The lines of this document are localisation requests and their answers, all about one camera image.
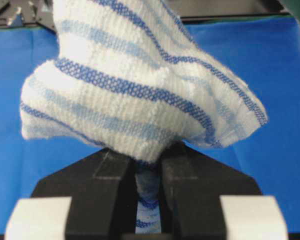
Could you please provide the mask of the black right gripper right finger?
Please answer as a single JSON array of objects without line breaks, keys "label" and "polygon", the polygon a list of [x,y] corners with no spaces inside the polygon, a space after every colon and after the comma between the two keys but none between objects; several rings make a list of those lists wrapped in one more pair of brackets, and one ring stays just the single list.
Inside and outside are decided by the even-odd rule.
[{"label": "black right gripper right finger", "polygon": [[160,156],[161,229],[175,240],[287,240],[278,202],[255,179],[182,142]]}]

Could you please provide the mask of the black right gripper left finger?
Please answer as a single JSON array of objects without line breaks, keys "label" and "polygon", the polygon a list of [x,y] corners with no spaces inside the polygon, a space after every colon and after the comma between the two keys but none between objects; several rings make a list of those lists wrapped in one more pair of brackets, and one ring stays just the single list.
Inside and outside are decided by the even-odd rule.
[{"label": "black right gripper left finger", "polygon": [[118,240],[136,228],[135,165],[103,149],[42,178],[17,201],[7,240]]}]

